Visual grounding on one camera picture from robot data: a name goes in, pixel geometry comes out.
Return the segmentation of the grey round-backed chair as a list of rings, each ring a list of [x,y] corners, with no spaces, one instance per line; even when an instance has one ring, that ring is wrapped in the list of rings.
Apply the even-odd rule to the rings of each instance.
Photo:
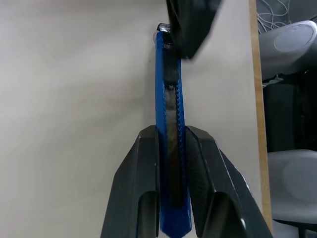
[[[262,81],[317,65],[317,24],[306,20],[259,35]]]
[[[317,151],[268,154],[274,238],[317,238]]]

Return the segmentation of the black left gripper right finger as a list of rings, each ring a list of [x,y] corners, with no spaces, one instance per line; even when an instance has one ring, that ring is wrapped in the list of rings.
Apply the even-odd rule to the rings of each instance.
[[[198,238],[273,238],[241,173],[206,131],[186,127],[188,186]]]

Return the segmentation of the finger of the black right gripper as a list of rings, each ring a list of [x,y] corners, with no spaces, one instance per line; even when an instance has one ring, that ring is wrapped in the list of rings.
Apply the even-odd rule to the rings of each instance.
[[[192,59],[211,30],[222,0],[166,0],[170,33],[182,59]]]

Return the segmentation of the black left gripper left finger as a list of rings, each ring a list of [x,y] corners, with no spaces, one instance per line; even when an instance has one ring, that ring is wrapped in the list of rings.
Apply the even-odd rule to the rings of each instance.
[[[154,125],[139,132],[114,175],[100,238],[157,238],[158,143]]]

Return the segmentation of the blue pen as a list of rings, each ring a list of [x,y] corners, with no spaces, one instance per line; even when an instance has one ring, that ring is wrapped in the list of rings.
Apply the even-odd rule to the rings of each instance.
[[[191,231],[192,223],[185,161],[181,59],[169,24],[158,25],[154,42],[155,112],[160,158],[159,225],[169,238],[183,238]]]

